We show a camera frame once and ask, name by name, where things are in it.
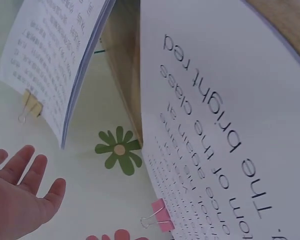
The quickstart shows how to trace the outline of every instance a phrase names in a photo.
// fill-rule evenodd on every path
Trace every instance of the tan flower center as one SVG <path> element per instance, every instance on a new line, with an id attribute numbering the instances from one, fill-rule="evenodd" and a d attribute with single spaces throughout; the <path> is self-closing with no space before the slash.
<path id="1" fill-rule="evenodd" d="M 118 144 L 117 146 L 114 147 L 114 152 L 115 154 L 122 156 L 126 153 L 126 149 L 123 145 Z"/>

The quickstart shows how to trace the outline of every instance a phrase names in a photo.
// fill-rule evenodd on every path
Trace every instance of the hand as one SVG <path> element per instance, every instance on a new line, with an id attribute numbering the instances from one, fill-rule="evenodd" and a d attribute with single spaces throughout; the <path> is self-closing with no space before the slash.
<path id="1" fill-rule="evenodd" d="M 0 170 L 0 240 L 16 240 L 48 222 L 59 210 L 66 191 L 66 181 L 58 178 L 44 198 L 37 198 L 47 157 L 38 155 L 18 184 L 35 153 L 33 146 L 19 150 Z M 0 164 L 8 157 L 0 149 Z"/>

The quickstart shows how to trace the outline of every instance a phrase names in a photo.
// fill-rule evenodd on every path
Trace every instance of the wooden board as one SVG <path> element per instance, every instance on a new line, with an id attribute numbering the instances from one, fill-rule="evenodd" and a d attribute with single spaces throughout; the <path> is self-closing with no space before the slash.
<path id="1" fill-rule="evenodd" d="M 118 0 L 101 40 L 134 133 L 142 145 L 139 23 L 140 0 Z"/>
<path id="2" fill-rule="evenodd" d="M 246 0 L 300 55 L 300 0 Z"/>

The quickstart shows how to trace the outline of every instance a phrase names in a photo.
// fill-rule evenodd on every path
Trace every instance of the metal clip handle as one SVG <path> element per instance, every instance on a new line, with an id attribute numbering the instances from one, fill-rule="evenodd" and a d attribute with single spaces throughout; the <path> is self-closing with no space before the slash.
<path id="1" fill-rule="evenodd" d="M 161 210 L 163 210 L 164 207 L 160 208 L 158 211 L 156 211 L 154 214 L 152 214 L 149 217 L 142 217 L 140 219 L 141 225 L 144 229 L 147 229 L 150 225 L 155 225 L 155 224 L 167 224 L 170 223 L 170 221 L 158 221 L 158 222 L 153 222 L 153 223 L 148 223 L 148 224 L 144 224 L 144 220 L 148 220 L 150 218 L 152 218 L 154 215 L 156 215 L 157 213 L 159 213 Z"/>

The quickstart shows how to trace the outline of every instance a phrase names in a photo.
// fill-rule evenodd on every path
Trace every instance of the table surface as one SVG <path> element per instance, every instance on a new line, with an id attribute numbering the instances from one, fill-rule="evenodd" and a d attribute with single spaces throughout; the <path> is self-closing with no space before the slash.
<path id="1" fill-rule="evenodd" d="M 0 1 L 0 56 L 21 4 L 22 0 Z M 12 155 L 31 144 L 36 154 L 47 155 L 48 166 L 39 197 L 45 195 L 56 178 L 67 181 L 57 215 L 23 240 L 85 240 L 90 235 L 101 239 L 103 234 L 114 239 L 119 229 L 130 232 L 131 240 L 171 239 L 158 226 L 143 229 L 140 224 L 140 218 L 152 214 L 151 203 L 156 200 L 145 164 L 135 167 L 135 173 L 128 176 L 118 162 L 112 169 L 105 168 L 110 153 L 95 152 L 95 146 L 104 143 L 100 131 L 110 130 L 115 135 L 118 126 L 124 132 L 132 129 L 104 53 L 91 59 L 65 150 L 59 149 L 57 138 L 44 119 L 29 117 L 24 125 L 18 122 L 23 110 L 21 101 L 20 94 L 0 82 L 0 148 Z M 133 152 L 141 156 L 140 150 Z"/>

